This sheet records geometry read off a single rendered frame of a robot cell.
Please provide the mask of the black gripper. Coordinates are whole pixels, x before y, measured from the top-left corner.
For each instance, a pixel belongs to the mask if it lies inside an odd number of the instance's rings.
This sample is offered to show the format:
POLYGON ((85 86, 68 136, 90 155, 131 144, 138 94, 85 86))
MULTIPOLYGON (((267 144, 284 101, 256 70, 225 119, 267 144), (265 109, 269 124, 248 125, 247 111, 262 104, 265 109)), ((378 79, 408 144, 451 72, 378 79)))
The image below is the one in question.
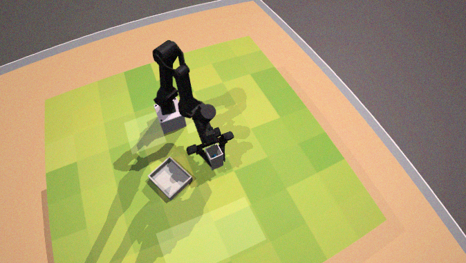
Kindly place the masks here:
POLYGON ((187 154, 188 154, 188 156, 192 155, 194 153, 196 153, 196 155, 199 154, 205 160, 205 162, 211 167, 211 164, 210 164, 210 162, 209 162, 203 148, 208 147, 208 146, 213 145, 213 144, 216 144, 216 143, 219 143, 218 146, 220 147, 220 149, 221 149, 221 151, 223 153, 223 161, 225 162, 225 144, 227 143, 228 140, 231 140, 231 139, 234 138, 234 134, 231 131, 229 131, 227 133, 222 134, 221 137, 217 138, 218 140, 216 142, 212 142, 212 143, 206 145, 204 140, 202 140, 202 138, 201 138, 201 132, 203 131, 203 133, 204 133, 204 132, 209 131, 209 127, 211 127, 211 125, 206 124, 206 125, 200 126, 200 127, 198 127, 196 129, 202 144, 200 144, 200 145, 194 144, 192 146, 187 147, 187 154))

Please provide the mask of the white square cup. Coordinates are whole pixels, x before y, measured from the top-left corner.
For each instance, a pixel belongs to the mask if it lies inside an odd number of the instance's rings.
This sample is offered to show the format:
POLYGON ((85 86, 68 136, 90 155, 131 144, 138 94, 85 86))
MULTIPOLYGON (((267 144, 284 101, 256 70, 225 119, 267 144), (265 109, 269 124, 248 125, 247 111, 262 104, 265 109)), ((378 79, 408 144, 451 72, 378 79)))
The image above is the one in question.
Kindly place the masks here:
POLYGON ((218 146, 218 143, 205 148, 205 154, 211 164, 211 171, 223 166, 223 153, 218 146), (217 156, 212 158, 213 155, 217 156))

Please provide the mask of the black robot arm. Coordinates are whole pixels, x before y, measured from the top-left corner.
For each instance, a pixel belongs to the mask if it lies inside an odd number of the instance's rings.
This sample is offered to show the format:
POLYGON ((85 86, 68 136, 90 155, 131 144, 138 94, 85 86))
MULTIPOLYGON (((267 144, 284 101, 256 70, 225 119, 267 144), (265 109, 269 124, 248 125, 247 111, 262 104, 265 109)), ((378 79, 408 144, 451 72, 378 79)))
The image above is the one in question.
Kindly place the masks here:
MULTIPOLYGON (((173 101, 179 95, 178 111, 194 121, 195 127, 210 124, 210 120, 216 115, 216 109, 213 105, 205 104, 193 97, 191 82, 189 79, 189 67, 185 63, 184 53, 180 50, 176 42, 171 40, 165 41, 159 47, 152 51, 154 61, 159 65, 160 88, 157 91, 154 102, 161 107, 162 116, 176 112, 173 101), (179 67, 173 69, 173 63, 176 58, 179 59, 179 67), (176 87, 173 87, 173 77, 175 78, 176 87)), ((216 142, 221 136, 219 127, 209 127, 209 131, 201 132, 201 138, 208 145, 216 142)))

